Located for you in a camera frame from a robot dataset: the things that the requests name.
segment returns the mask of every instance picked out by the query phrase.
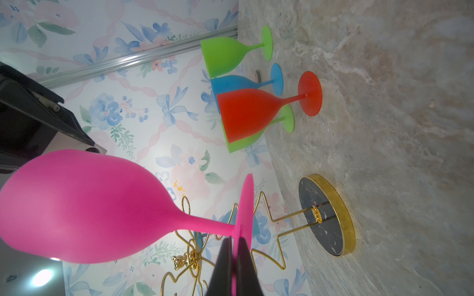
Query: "wine glass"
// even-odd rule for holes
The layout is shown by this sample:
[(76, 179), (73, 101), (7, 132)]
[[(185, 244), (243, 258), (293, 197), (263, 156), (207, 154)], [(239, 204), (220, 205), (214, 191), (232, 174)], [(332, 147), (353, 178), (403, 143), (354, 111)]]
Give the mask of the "wine glass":
[[(287, 131), (288, 133), (292, 133), (295, 127), (295, 119), (293, 116), (293, 110), (290, 107), (290, 105), (283, 106), (280, 109), (280, 117), (272, 120), (269, 125), (272, 125), (281, 121), (283, 121), (283, 128), (285, 129), (285, 131)], [(224, 126), (222, 126), (222, 130), (224, 131), (224, 136), (226, 138), (227, 149), (229, 150), (229, 153), (238, 151), (240, 149), (244, 149), (252, 145), (260, 138), (260, 136), (264, 133), (265, 129), (266, 128), (256, 133), (255, 135), (251, 135), (247, 138), (243, 138), (242, 140), (229, 143), (226, 136), (226, 130), (224, 129)]]
[(216, 37), (202, 40), (201, 48), (209, 73), (209, 78), (229, 73), (244, 59), (251, 50), (263, 47), (265, 59), (269, 61), (273, 54), (272, 32), (268, 26), (262, 29), (262, 42), (247, 46), (230, 37)]
[(242, 215), (228, 225), (180, 211), (161, 182), (134, 162), (60, 150), (32, 159), (5, 183), (0, 237), (34, 255), (100, 263), (135, 254), (181, 229), (244, 237), (250, 244), (253, 207), (250, 174), (240, 199)]
[(210, 80), (212, 91), (217, 102), (217, 95), (242, 89), (259, 89), (264, 85), (271, 84), (273, 92), (277, 96), (281, 96), (283, 93), (283, 73), (282, 69), (277, 63), (274, 63), (270, 72), (270, 80), (265, 82), (254, 82), (250, 79), (239, 76), (239, 75), (228, 75), (213, 78)]
[(255, 89), (235, 90), (217, 95), (222, 124), (229, 143), (262, 131), (286, 104), (300, 101), (304, 113), (315, 116), (322, 104), (322, 89), (313, 72), (305, 72), (298, 83), (298, 96), (280, 99)]

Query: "red glass base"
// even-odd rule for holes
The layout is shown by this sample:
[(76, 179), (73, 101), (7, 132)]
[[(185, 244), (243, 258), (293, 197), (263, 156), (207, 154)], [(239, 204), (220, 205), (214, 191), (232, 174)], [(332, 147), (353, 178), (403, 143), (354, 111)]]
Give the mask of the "red glass base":
[(310, 71), (303, 73), (298, 83), (298, 95), (308, 94), (300, 100), (303, 112), (308, 116), (316, 116), (321, 110), (323, 91), (318, 77)]

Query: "green wine glass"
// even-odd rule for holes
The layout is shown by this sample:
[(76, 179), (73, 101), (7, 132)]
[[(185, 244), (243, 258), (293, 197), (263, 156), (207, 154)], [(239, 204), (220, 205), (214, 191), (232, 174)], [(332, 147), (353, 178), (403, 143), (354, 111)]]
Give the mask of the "green wine glass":
[(216, 37), (202, 40), (201, 47), (209, 78), (215, 78), (235, 69), (249, 51), (259, 47), (263, 48), (264, 57), (269, 61), (273, 54), (272, 32), (264, 26), (262, 43), (257, 45), (247, 46), (230, 37)]
[[(280, 117), (272, 120), (269, 125), (272, 125), (281, 121), (283, 121), (283, 128), (285, 129), (285, 131), (287, 131), (288, 133), (292, 133), (293, 130), (295, 129), (295, 118), (293, 116), (293, 110), (290, 107), (290, 105), (283, 106), (280, 109)], [(255, 135), (251, 135), (247, 138), (243, 138), (241, 140), (229, 143), (227, 141), (226, 130), (224, 129), (224, 125), (222, 125), (222, 130), (224, 131), (224, 137), (226, 139), (227, 149), (229, 150), (229, 153), (238, 151), (240, 149), (245, 149), (246, 147), (252, 145), (262, 136), (265, 129), (266, 128), (256, 133)]]

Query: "floral wallpaper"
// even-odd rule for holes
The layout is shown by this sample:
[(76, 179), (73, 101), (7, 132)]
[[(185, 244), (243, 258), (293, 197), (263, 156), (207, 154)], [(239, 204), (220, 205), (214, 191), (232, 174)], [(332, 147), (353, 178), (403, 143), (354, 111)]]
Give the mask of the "floral wallpaper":
[[(192, 11), (203, 1), (190, 1), (189, 9)], [(143, 31), (135, 32), (141, 36), (139, 33), (145, 36)], [(263, 190), (273, 216), (286, 214), (265, 139), (228, 153), (205, 69), (202, 51), (196, 50), (54, 91), (64, 98), (65, 106), (76, 115), (83, 130), (108, 154), (134, 161), (152, 172), (177, 206), (186, 195), (192, 215), (227, 222), (249, 173), (255, 180), (255, 198)], [(241, 66), (236, 69), (236, 73), (244, 72)], [(126, 171), (123, 178), (129, 178)], [(121, 186), (119, 179), (116, 186)], [(290, 228), (289, 220), (271, 223), (264, 206), (260, 206), (255, 215), (252, 246), (281, 262), (275, 236)], [(186, 231), (180, 233), (191, 238)], [(286, 270), (256, 255), (263, 292), (267, 296), (310, 296), (293, 235), (283, 237), (281, 243)], [(220, 241), (211, 236), (203, 256), (215, 262), (219, 246)], [(178, 274), (173, 269), (172, 256), (183, 255), (185, 247), (170, 233), (128, 258), (91, 265), (63, 262), (66, 294), (159, 295), (165, 272)], [(201, 279), (209, 282), (212, 270), (203, 263)], [(193, 282), (188, 273), (176, 284), (167, 279), (164, 294), (191, 295)]]
[[(1, 0), (0, 61), (39, 79), (236, 25), (237, 16), (238, 0)], [(176, 73), (174, 62), (146, 71)]]

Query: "silver metal strip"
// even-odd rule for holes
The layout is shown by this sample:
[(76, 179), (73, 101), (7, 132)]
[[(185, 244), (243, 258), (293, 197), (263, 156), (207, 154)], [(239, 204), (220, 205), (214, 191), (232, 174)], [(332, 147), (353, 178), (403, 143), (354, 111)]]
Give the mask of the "silver metal strip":
[(54, 75), (48, 75), (39, 79), (41, 83), (49, 89), (57, 88), (74, 82), (83, 81), (89, 78), (116, 72), (128, 67), (137, 66), (143, 63), (164, 59), (168, 56), (182, 54), (201, 47), (201, 40), (215, 37), (237, 38), (237, 25), (225, 29), (219, 29), (202, 35), (193, 36), (184, 40), (175, 41), (171, 44), (157, 48), (144, 50), (136, 54), (130, 54), (119, 58), (94, 63)]

